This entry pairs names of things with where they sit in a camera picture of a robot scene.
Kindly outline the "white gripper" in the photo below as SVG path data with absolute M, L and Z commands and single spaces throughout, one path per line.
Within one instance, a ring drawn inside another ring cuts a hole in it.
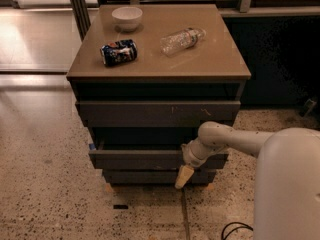
M 198 138 L 181 146 L 183 161 L 175 181 L 175 188 L 182 189 L 194 174 L 194 168 L 202 166 L 207 159 L 216 154 L 216 148 L 203 144 Z

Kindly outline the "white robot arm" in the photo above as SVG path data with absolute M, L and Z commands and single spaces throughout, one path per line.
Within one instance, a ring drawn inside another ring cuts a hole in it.
M 209 157 L 232 148 L 257 158 L 253 240 L 320 240 L 320 132 L 236 130 L 206 122 L 182 146 L 181 189 Z

